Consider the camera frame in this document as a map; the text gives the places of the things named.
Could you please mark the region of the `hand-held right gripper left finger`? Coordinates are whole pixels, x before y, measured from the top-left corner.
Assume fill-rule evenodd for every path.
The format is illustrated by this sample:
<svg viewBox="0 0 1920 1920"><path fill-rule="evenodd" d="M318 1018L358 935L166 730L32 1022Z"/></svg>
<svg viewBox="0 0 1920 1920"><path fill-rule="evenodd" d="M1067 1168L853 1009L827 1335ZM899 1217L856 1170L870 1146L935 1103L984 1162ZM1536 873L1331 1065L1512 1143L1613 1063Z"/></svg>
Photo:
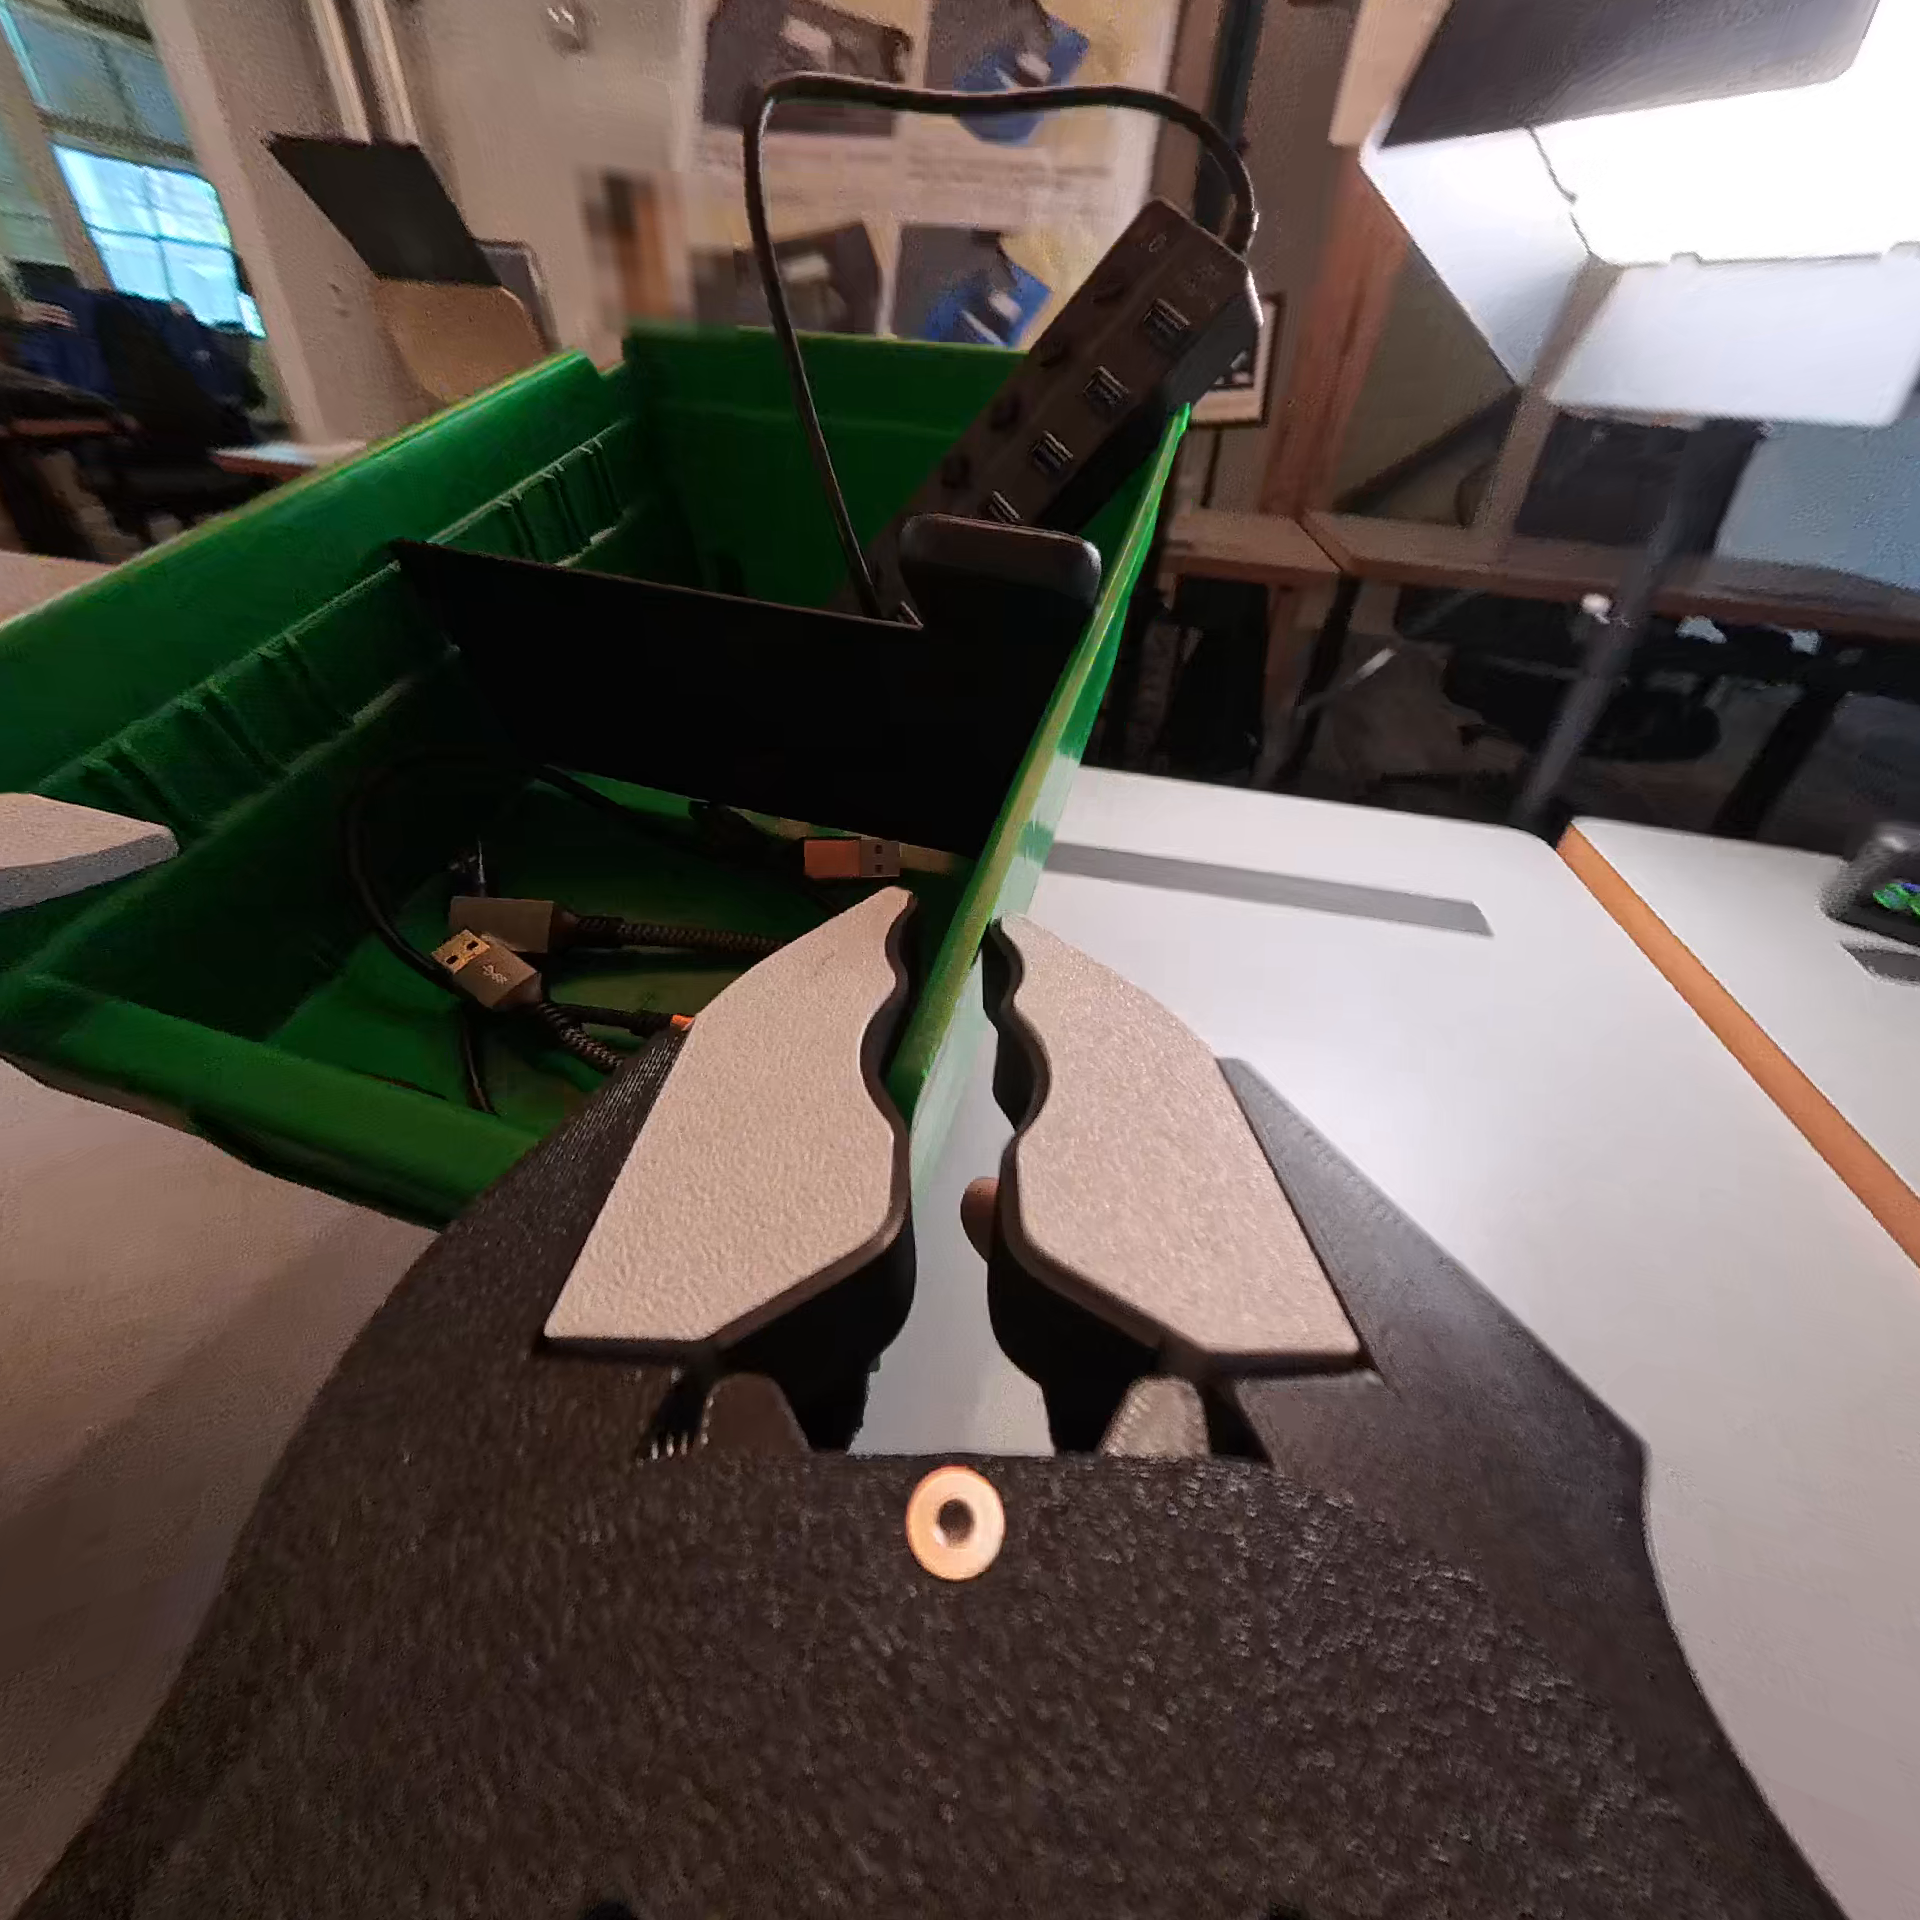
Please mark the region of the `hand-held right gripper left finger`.
<svg viewBox="0 0 1920 1920"><path fill-rule="evenodd" d="M873 1357L915 1297L907 1129L883 1083L917 902L885 886L694 1015L544 1341L721 1358L774 1331Z"/></svg>

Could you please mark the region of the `instruction board on stand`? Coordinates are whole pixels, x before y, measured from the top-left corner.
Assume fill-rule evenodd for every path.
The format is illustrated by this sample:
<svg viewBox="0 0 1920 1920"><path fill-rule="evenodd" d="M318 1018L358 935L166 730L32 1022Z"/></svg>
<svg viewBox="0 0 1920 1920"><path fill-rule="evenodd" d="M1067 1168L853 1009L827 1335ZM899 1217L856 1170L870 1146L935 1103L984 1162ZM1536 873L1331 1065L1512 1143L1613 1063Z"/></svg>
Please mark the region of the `instruction board on stand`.
<svg viewBox="0 0 1920 1920"><path fill-rule="evenodd" d="M689 313L768 326L740 197L740 126L783 74L1021 99L1168 81L1182 5L685 5L680 176ZM761 159L799 329L936 345L1031 345L1145 201L1160 123L1071 110L935 117L783 104Z"/></svg>

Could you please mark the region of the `black and white tag sign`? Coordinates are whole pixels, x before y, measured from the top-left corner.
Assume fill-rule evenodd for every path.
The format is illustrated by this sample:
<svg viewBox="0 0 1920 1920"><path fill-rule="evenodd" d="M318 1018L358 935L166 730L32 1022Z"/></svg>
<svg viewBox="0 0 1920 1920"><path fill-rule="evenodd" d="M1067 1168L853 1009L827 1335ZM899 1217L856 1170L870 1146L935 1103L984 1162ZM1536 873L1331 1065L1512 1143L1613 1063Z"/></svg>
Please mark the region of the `black and white tag sign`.
<svg viewBox="0 0 1920 1920"><path fill-rule="evenodd" d="M1284 296L1261 296L1254 345L1191 407L1191 429L1238 430L1265 423L1284 310Z"/></svg>

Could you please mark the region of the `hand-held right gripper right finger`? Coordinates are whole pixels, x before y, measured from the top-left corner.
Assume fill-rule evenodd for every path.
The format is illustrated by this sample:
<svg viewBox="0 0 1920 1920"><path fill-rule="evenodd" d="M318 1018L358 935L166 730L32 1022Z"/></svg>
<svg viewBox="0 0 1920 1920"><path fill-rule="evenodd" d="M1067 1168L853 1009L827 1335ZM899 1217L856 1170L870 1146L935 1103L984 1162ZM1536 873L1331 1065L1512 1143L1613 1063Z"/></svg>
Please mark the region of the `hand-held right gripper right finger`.
<svg viewBox="0 0 1920 1920"><path fill-rule="evenodd" d="M1360 1335L1208 1046L1029 917L981 967L1014 1273L1175 1376L1352 1369Z"/></svg>

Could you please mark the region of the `green plastic bin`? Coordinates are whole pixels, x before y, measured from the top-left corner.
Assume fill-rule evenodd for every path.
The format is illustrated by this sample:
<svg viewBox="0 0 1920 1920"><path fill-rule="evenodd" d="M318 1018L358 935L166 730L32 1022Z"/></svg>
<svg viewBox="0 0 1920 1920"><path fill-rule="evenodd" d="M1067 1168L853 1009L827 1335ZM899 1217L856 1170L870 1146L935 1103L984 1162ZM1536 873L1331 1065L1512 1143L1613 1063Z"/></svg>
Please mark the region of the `green plastic bin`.
<svg viewBox="0 0 1920 1920"><path fill-rule="evenodd" d="M992 842L901 878L915 997L886 1091L923 1168L982 1032L976 954L1031 902L1119 650L1184 419L1088 529L1102 594ZM598 1077L521 1025L473 1107L422 954L456 857L588 917L774 938L837 911L689 801L521 755L396 542L827 608L838 557L765 333L637 328L4 627L4 794L164 825L179 856L4 915L4 1059L257 1170L439 1227Z"/></svg>

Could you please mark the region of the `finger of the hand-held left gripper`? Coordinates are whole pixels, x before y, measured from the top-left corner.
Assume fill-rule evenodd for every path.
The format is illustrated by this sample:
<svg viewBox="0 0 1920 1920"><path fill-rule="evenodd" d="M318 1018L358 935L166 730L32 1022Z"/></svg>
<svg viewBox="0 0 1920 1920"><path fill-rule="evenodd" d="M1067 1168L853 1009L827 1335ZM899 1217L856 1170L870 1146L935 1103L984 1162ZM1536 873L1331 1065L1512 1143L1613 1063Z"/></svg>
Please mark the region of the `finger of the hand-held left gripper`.
<svg viewBox="0 0 1920 1920"><path fill-rule="evenodd" d="M126 880L179 856L158 824L35 794L1 795L1 912Z"/></svg>

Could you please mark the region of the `grey label printer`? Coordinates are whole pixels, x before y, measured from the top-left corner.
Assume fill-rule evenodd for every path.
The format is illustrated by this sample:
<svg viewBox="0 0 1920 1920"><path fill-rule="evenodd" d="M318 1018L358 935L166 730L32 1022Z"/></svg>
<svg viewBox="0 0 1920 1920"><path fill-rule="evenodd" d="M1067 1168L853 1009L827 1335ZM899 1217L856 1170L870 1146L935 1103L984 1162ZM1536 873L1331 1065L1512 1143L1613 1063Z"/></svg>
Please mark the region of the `grey label printer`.
<svg viewBox="0 0 1920 1920"><path fill-rule="evenodd" d="M1918 947L1918 825L1879 824L1819 894L1828 922Z"/></svg>

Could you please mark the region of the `black usb hub with switches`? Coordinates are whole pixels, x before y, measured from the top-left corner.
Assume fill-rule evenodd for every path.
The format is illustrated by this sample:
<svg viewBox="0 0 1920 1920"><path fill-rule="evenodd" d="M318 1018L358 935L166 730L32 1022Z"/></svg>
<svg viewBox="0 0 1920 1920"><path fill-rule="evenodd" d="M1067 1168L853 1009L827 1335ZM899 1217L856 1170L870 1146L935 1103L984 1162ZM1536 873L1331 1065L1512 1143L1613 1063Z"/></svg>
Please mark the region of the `black usb hub with switches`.
<svg viewBox="0 0 1920 1920"><path fill-rule="evenodd" d="M1238 253L1152 199L936 462L896 529L925 514L1076 535L1166 426L1257 347Z"/></svg>

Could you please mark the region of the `black bin divider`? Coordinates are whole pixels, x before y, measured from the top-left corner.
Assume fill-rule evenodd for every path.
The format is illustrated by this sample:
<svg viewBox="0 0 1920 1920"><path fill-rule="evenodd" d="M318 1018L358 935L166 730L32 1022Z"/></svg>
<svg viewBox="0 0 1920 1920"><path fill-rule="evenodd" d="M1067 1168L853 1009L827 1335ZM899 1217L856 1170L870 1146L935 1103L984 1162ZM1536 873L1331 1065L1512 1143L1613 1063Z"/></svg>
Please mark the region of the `black bin divider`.
<svg viewBox="0 0 1920 1920"><path fill-rule="evenodd" d="M1091 608L988 592L919 622L396 542L519 753L981 857Z"/></svg>

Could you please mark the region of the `wooden background desk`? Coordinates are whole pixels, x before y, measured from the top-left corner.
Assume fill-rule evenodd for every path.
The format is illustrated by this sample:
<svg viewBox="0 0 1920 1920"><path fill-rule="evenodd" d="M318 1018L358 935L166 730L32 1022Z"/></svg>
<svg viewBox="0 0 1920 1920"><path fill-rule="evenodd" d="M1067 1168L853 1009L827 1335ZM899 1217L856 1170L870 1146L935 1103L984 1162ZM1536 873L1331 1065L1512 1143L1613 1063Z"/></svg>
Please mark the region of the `wooden background desk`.
<svg viewBox="0 0 1920 1920"><path fill-rule="evenodd" d="M1206 578L1296 592L1335 581L1446 592L1488 592L1543 605L1613 594L1632 554L1623 546L1484 535L1411 519L1310 512L1185 511L1172 519L1159 585ZM1775 561L1684 558L1654 597L1657 618L1766 625L1792 633L1918 642L1918 594L1836 568Z"/></svg>

